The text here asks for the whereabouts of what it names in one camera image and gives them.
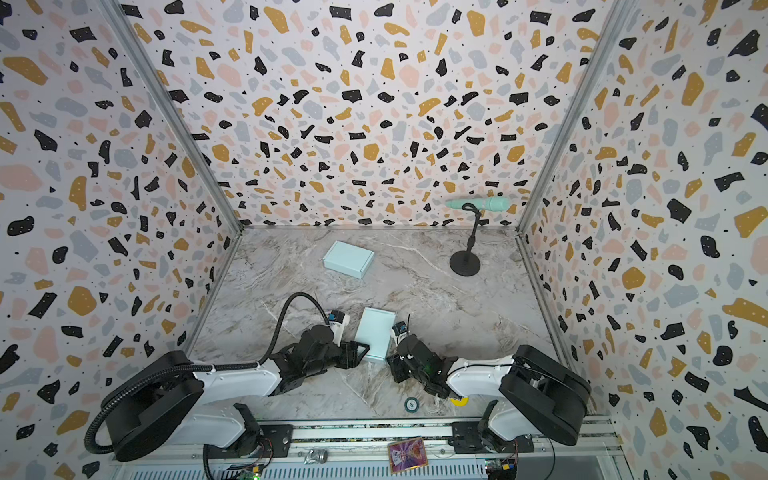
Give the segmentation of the mint box sheets stack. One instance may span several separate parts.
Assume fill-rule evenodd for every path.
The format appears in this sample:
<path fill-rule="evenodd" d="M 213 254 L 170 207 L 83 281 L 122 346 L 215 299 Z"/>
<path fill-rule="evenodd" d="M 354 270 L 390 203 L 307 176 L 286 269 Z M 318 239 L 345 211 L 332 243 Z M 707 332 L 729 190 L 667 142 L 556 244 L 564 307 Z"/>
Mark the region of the mint box sheets stack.
<path fill-rule="evenodd" d="M 364 360 L 383 363 L 392 340 L 392 327 L 396 320 L 394 312 L 366 307 L 358 325 L 355 340 L 366 344 L 369 350 Z"/>

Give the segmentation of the mint paper box sheet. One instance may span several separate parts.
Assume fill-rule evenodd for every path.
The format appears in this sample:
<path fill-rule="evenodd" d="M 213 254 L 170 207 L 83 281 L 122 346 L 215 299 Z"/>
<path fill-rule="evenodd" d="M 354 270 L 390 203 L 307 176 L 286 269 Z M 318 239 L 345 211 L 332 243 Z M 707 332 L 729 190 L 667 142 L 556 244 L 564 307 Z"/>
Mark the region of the mint paper box sheet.
<path fill-rule="evenodd" d="M 375 253 L 342 241 L 335 241 L 323 257 L 324 267 L 356 279 L 362 279 Z"/>

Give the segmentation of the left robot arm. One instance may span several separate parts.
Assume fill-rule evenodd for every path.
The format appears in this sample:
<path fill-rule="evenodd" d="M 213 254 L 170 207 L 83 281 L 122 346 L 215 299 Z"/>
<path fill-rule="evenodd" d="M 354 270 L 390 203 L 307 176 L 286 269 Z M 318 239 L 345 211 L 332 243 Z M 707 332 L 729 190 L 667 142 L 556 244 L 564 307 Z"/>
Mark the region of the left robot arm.
<path fill-rule="evenodd" d="M 109 452 L 121 462 L 141 459 L 165 445 L 200 445 L 212 458 L 287 454 L 292 430 L 259 423 L 244 397 L 274 397 L 331 368 L 352 369 L 369 345 L 337 341 L 315 325 L 298 342 L 254 364 L 195 363 L 181 351 L 153 362 L 102 403 Z"/>

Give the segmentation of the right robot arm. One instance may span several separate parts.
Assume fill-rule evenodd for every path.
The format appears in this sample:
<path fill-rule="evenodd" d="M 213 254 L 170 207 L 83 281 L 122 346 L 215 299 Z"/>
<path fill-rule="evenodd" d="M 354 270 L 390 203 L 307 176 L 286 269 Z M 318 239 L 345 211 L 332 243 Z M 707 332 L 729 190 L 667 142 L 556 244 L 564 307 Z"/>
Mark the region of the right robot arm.
<path fill-rule="evenodd" d="M 492 360 L 440 357 L 414 334 L 398 338 L 387 358 L 394 380 L 414 379 L 440 399 L 491 399 L 477 422 L 454 425 L 454 448 L 512 453 L 526 436 L 578 443 L 591 387 L 581 376 L 530 345 Z"/>

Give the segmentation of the dark round tape roll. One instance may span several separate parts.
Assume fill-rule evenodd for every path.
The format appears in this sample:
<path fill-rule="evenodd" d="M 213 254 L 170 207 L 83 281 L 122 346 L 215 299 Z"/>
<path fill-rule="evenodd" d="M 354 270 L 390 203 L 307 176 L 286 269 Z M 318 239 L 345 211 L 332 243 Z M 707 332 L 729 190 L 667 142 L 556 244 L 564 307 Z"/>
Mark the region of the dark round tape roll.
<path fill-rule="evenodd" d="M 419 400 L 415 397 L 408 397 L 404 402 L 404 408 L 408 413 L 416 413 L 419 407 Z"/>

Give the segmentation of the purple snack packet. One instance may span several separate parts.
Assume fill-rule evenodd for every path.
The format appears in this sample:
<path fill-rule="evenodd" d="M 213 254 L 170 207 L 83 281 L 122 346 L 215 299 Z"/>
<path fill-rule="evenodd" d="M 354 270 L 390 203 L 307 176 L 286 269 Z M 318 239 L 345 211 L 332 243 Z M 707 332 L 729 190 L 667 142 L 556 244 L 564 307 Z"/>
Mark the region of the purple snack packet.
<path fill-rule="evenodd" d="M 422 437 L 390 443 L 387 456 L 392 474 L 400 474 L 428 465 L 426 446 Z"/>

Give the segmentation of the black round-base stand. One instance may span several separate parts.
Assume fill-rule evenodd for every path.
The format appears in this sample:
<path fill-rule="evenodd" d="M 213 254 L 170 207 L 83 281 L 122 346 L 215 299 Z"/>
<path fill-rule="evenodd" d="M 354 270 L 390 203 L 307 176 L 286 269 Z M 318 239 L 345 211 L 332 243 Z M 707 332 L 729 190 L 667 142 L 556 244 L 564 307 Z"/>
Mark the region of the black round-base stand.
<path fill-rule="evenodd" d="M 480 268 L 481 262 L 476 254 L 472 252 L 472 249 L 476 242 L 476 232 L 481 220 L 481 211 L 472 203 L 465 202 L 462 204 L 461 209 L 466 212 L 474 214 L 474 223 L 472 231 L 468 237 L 467 245 L 464 250 L 455 252 L 449 261 L 451 270 L 462 277 L 472 277 L 476 275 Z"/>

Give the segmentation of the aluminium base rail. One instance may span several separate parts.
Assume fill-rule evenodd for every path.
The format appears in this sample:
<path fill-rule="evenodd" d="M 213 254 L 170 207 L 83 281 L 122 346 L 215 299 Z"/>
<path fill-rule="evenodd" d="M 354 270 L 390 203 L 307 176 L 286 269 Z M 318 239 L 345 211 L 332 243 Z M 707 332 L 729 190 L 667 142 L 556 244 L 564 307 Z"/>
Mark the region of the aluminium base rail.
<path fill-rule="evenodd" d="M 294 421 L 286 456 L 268 462 L 265 479 L 485 479 L 504 460 L 519 479 L 630 479 L 632 473 L 611 422 L 587 418 L 576 445 L 528 434 L 515 453 L 458 452 L 453 418 Z M 426 465 L 394 473 L 390 444 L 420 437 Z"/>

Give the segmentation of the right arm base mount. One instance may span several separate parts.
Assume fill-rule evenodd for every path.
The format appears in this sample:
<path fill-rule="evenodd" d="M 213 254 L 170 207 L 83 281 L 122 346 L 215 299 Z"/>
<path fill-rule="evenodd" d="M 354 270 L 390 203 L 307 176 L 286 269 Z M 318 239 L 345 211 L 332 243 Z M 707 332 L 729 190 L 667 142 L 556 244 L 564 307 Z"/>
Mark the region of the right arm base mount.
<path fill-rule="evenodd" d="M 533 438 L 530 434 L 505 440 L 490 428 L 490 417 L 496 409 L 497 400 L 491 401 L 479 421 L 457 421 L 451 424 L 448 444 L 456 454 L 499 453 L 517 454 L 534 451 Z"/>

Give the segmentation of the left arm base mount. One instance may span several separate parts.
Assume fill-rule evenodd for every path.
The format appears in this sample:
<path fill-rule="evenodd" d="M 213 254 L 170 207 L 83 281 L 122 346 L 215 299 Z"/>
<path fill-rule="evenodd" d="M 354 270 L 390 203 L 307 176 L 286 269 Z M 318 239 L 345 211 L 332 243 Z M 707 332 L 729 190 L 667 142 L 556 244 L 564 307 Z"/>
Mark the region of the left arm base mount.
<path fill-rule="evenodd" d="M 271 461 L 288 456 L 294 431 L 291 424 L 262 424 L 246 404 L 235 403 L 233 407 L 237 411 L 235 419 L 241 420 L 244 431 L 229 446 L 204 445 L 205 460 L 248 459 L 256 462 L 261 458 Z"/>

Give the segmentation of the aluminium corner post left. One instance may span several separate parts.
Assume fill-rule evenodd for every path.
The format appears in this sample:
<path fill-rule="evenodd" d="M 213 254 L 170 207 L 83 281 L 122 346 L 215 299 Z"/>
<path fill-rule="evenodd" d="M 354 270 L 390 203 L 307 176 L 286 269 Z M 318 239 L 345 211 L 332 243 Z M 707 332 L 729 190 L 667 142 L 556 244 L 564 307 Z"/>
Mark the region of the aluminium corner post left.
<path fill-rule="evenodd" d="M 174 106 L 174 102 L 157 74 L 151 59 L 141 46 L 140 39 L 133 32 L 130 22 L 124 15 L 121 3 L 119 1 L 96 1 L 96 5 L 114 31 L 121 46 L 125 49 L 126 55 L 135 66 L 137 73 L 146 84 L 148 91 L 164 115 L 171 131 L 187 152 L 192 165 L 201 176 L 203 184 L 215 201 L 217 210 L 223 216 L 226 223 L 237 234 L 241 234 L 243 231 L 242 224 L 235 217 L 234 210 L 230 206 L 223 190 L 218 185 L 196 142 L 193 140 L 192 134 L 184 123 L 178 109 Z"/>

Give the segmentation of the aluminium corner post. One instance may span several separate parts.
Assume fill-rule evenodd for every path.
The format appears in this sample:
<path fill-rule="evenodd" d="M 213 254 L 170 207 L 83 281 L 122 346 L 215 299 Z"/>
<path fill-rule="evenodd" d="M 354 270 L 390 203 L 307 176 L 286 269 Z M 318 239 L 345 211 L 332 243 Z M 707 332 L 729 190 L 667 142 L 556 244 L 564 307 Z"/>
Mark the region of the aluminium corner post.
<path fill-rule="evenodd" d="M 601 78 L 613 45 L 621 34 L 628 16 L 636 7 L 636 4 L 637 2 L 634 0 L 619 0 L 615 1 L 611 6 L 590 62 L 569 104 L 555 141 L 539 171 L 537 181 L 522 213 L 520 222 L 516 227 L 518 235 L 523 235 L 532 224 L 533 217 L 537 211 L 537 205 L 544 197 L 548 180 L 555 170 L 558 159 L 564 153 L 568 140 L 590 99 L 591 92 Z"/>
<path fill-rule="evenodd" d="M 217 210 L 223 216 L 226 223 L 237 234 L 241 234 L 243 231 L 242 224 L 235 217 L 234 210 L 230 206 L 223 190 L 218 185 L 196 142 L 193 140 L 192 134 L 184 123 L 178 109 L 174 106 L 174 102 L 157 74 L 151 59 L 141 46 L 140 39 L 133 32 L 130 22 L 124 15 L 121 3 L 119 1 L 96 1 L 96 5 L 114 31 L 121 46 L 125 49 L 126 55 L 135 66 L 137 73 L 146 84 L 148 91 L 164 115 L 171 131 L 187 152 L 192 165 L 201 176 L 203 184 L 215 201 Z"/>

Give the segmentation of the aluminium corner post right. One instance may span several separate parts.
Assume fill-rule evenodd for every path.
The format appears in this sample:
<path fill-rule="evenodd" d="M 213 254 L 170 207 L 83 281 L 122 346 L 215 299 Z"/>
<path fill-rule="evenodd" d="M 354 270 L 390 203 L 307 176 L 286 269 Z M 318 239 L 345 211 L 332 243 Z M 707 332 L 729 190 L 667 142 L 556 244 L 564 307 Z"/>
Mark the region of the aluminium corner post right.
<path fill-rule="evenodd" d="M 555 170 L 558 159 L 564 153 L 568 140 L 590 99 L 591 92 L 601 78 L 613 45 L 621 34 L 628 16 L 636 7 L 636 4 L 637 2 L 634 0 L 619 0 L 615 1 L 611 6 L 590 62 L 569 104 L 555 141 L 539 171 L 537 181 L 522 213 L 520 222 L 516 227 L 518 235 L 523 235 L 532 224 L 533 217 L 537 211 L 537 205 L 544 197 L 548 180 Z"/>

